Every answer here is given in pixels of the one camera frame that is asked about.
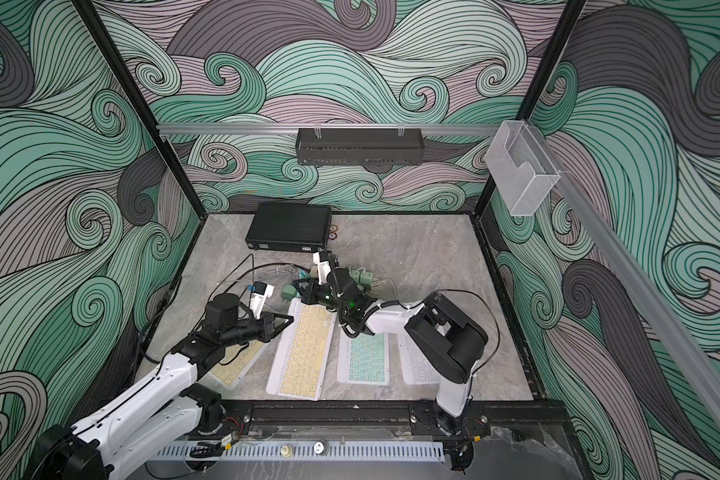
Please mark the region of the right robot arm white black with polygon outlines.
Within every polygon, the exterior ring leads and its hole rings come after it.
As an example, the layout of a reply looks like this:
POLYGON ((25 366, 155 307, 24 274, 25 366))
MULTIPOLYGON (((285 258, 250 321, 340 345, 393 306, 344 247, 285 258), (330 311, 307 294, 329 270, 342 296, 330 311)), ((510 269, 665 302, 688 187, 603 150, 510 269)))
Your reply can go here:
POLYGON ((349 338, 395 334, 411 340, 440 377, 439 412, 452 420, 462 416, 489 337, 442 292, 434 291, 412 304, 383 301, 355 282, 346 268, 298 279, 292 285, 304 304, 335 312, 349 338))

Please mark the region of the yellow wireless keyboard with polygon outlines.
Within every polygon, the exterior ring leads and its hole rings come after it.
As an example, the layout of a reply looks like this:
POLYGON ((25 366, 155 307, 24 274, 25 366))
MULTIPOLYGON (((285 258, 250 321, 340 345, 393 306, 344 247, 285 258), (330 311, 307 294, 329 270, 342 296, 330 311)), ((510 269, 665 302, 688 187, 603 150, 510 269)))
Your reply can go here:
POLYGON ((289 304, 294 322, 279 336, 266 385, 269 395, 300 400, 320 399, 336 314, 299 298, 289 304))
POLYGON ((214 366, 209 376, 225 388, 232 390, 255 365, 267 344, 254 340, 245 350, 241 346, 227 349, 224 359, 214 366))

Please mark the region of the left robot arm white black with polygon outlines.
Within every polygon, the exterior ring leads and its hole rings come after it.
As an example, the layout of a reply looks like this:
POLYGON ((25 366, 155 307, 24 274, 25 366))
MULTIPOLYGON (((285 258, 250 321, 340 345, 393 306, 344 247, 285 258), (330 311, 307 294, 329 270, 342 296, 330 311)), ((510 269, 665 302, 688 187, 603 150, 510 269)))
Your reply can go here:
POLYGON ((37 440, 27 479, 124 479, 175 439, 194 430, 214 435, 226 410, 220 393, 199 384, 229 347, 268 343, 294 319, 268 312, 262 294, 243 304, 222 293, 146 377, 70 427, 54 425, 37 440))

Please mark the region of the light green charger plug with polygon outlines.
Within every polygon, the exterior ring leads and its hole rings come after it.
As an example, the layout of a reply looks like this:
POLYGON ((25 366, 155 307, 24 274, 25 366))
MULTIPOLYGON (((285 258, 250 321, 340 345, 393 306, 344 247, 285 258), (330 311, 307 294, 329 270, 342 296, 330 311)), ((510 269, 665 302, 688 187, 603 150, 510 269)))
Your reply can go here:
POLYGON ((285 300, 286 302, 291 301, 294 298, 297 298, 299 296, 298 290, 291 284, 286 284, 283 286, 281 291, 281 298, 285 300))

